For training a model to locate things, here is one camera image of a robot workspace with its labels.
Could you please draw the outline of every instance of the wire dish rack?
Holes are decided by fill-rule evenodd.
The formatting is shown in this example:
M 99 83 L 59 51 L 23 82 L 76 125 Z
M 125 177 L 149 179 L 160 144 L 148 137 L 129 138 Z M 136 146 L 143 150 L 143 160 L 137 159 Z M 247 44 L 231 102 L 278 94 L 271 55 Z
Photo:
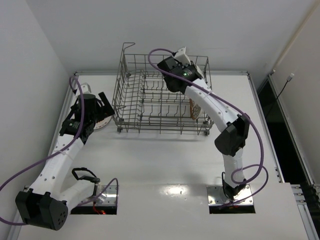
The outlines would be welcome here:
M 208 136 L 214 122 L 203 111 L 195 120 L 191 118 L 190 99 L 167 89 L 160 72 L 148 62 L 147 54 L 129 54 L 125 51 L 135 45 L 125 42 L 122 46 L 112 105 L 117 131 L 153 130 L 161 133 L 176 131 L 203 133 Z M 169 57 L 152 55 L 152 62 L 159 63 Z M 189 56 L 204 74 L 211 88 L 209 59 L 207 56 Z

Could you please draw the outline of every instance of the metal frame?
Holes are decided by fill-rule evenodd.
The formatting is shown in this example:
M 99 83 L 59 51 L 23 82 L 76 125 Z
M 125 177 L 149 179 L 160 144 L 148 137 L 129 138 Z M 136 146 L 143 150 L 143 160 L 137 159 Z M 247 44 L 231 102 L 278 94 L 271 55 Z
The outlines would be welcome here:
M 273 81 L 274 81 L 274 80 L 273 80 L 273 78 L 272 78 L 271 75 L 268 76 L 267 81 L 269 82 L 269 84 L 270 84 L 270 86 L 271 86 L 271 89 L 272 89 L 273 94 L 274 94 L 275 96 L 277 96 L 278 94 L 277 94 L 276 89 L 275 89 L 275 87 L 274 87 L 274 84 L 273 84 Z M 302 147 L 299 146 L 299 144 L 297 144 L 297 142 L 295 141 L 295 137 L 294 137 L 294 135 L 293 135 L 293 133 L 292 133 L 292 131 L 291 131 L 292 128 L 290 127 L 290 124 L 289 124 L 289 122 L 288 122 L 288 120 L 287 120 L 287 117 L 286 117 L 287 114 L 286 114 L 285 110 L 284 110 L 283 107 L 282 107 L 282 106 L 283 106 L 283 103 L 282 103 L 281 97 L 278 98 L 277 103 L 278 103 L 280 112 L 281 112 L 281 114 L 282 114 L 282 117 L 283 117 L 283 119 L 284 119 L 284 123 L 285 123 L 285 125 L 286 125 L 286 128 L 288 129 L 288 132 L 289 132 L 290 138 L 291 138 L 291 140 L 292 140 L 294 149 L 295 149 L 295 151 L 296 151 L 296 153 L 297 153 L 297 156 L 298 156 L 298 158 L 299 158 L 299 161 L 300 161 L 300 163 L 301 163 L 302 170 L 303 170 L 303 172 L 304 172 L 304 175 L 305 175 L 305 177 L 306 177 L 306 180 L 307 180 L 307 182 L 308 182 L 309 185 L 312 185 L 312 184 L 314 184 L 315 182 L 314 182 L 314 180 L 312 179 L 312 175 L 311 175 L 310 172 L 309 172 L 309 169 L 308 169 L 308 167 L 307 167 L 307 164 L 306 164 L 306 162 L 305 162 L 305 159 L 304 159 L 304 157 L 303 157 L 302 154 L 301 154 L 301 152 L 302 152 L 302 151 L 301 151 Z
M 291 188 L 292 188 L 292 192 L 293 192 L 298 210 L 300 212 L 300 216 L 301 216 L 306 234 L 308 236 L 308 239 L 319 240 L 317 230 L 311 218 L 311 215 L 304 197 L 304 193 L 302 192 L 300 185 L 292 184 Z
M 154 70 L 147 54 L 126 53 L 135 45 L 125 42 L 122 46 L 112 106 L 117 131 L 156 130 L 196 132 L 209 135 L 213 121 L 201 112 L 196 120 L 191 118 L 190 99 L 184 94 L 168 90 L 163 75 Z M 153 60 L 160 62 L 169 54 L 153 54 Z M 204 79 L 211 87 L 211 73 L 207 56 L 189 56 L 203 72 Z
M 112 70 L 79 70 L 74 73 L 75 76 L 116 76 L 117 71 Z M 210 70 L 211 76 L 248 76 L 248 72 L 244 70 L 232 71 L 232 70 Z

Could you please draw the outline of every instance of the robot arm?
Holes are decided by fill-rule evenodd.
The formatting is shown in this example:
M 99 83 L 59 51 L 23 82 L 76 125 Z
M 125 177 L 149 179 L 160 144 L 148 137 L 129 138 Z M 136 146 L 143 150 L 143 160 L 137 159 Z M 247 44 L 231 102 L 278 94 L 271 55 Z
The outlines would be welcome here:
M 59 152 L 74 139 L 81 125 L 81 109 L 84 108 L 84 121 L 79 137 L 65 151 L 49 159 L 29 189 L 20 191 L 15 198 L 25 224 L 59 230 L 74 207 L 96 194 L 100 179 L 86 175 L 61 192 L 73 159 L 93 133 L 95 124 L 115 114 L 103 92 L 99 93 L 99 100 L 91 94 L 89 85 L 83 84 L 81 88 L 84 92 L 84 106 L 81 106 L 79 94 L 75 93 L 78 98 L 62 123 L 53 153 Z
M 210 90 L 204 79 L 198 78 L 193 82 Z M 224 193 L 228 198 L 233 199 L 245 187 L 245 184 L 234 183 L 231 174 L 243 167 L 243 147 L 245 139 L 248 137 L 249 123 L 238 112 L 194 86 L 187 86 L 184 94 L 206 111 L 221 132 L 214 143 L 223 156 Z M 237 182 L 243 182 L 245 180 L 243 171 L 237 171 L 233 179 Z
M 211 92 L 199 67 L 193 64 L 186 55 L 185 47 L 158 63 L 157 66 L 163 71 L 185 78 Z M 231 176 L 235 170 L 243 167 L 243 147 L 249 132 L 247 118 L 193 85 L 188 85 L 169 75 L 164 74 L 163 77 L 169 91 L 181 92 L 196 102 L 207 112 L 221 132 L 214 143 L 223 156 L 225 175 L 222 184 L 224 194 L 233 200 L 234 196 L 245 187 L 245 184 L 234 183 Z M 243 182 L 245 180 L 243 171 L 237 171 L 233 179 L 237 182 Z

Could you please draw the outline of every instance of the gray wall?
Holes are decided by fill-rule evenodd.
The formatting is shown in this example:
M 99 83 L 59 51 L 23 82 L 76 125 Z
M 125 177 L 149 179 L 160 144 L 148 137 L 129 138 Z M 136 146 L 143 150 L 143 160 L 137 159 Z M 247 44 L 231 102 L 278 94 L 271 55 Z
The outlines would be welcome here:
M 26 0 L 69 73 L 115 70 L 136 53 L 189 47 L 211 69 L 248 70 L 259 85 L 315 0 Z
M 25 0 L 0 1 L 0 184 L 48 154 L 68 75 Z M 0 216 L 13 220 L 15 197 L 39 168 L 0 192 Z M 0 222 L 0 239 L 9 226 Z
M 279 97 L 311 175 L 320 184 L 320 5 L 314 10 L 285 56 L 276 66 L 279 93 L 291 73 L 295 76 Z

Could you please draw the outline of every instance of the white table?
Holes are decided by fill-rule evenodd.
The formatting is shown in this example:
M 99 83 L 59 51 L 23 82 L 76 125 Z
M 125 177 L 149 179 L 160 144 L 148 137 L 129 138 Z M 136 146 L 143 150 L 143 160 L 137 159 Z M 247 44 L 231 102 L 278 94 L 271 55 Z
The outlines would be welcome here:
M 79 77 L 81 83 L 91 86 L 92 93 L 104 91 L 110 102 L 115 79 L 113 75 Z M 221 184 L 224 169 L 222 154 L 214 145 L 219 134 L 216 126 L 205 137 L 118 133 L 111 122 L 90 136 L 73 167 L 89 168 L 105 184 L 114 177 L 119 179 L 117 215 L 69 215 L 59 231 L 23 226 L 18 239 L 308 239 L 290 184 L 279 183 L 276 159 L 248 76 L 213 75 L 212 86 L 217 95 L 246 112 L 262 136 L 269 182 L 253 197 L 255 214 L 209 214 L 206 185 Z M 68 97 L 65 107 L 60 119 L 70 107 Z M 250 128 L 243 165 L 256 164 L 259 159 L 257 137 Z M 245 175 L 248 178 L 255 171 L 247 170 Z M 265 177 L 261 173 L 250 184 L 253 191 L 263 184 Z M 68 177 L 65 187 L 72 183 Z M 176 194 L 170 191 L 172 187 L 183 191 Z

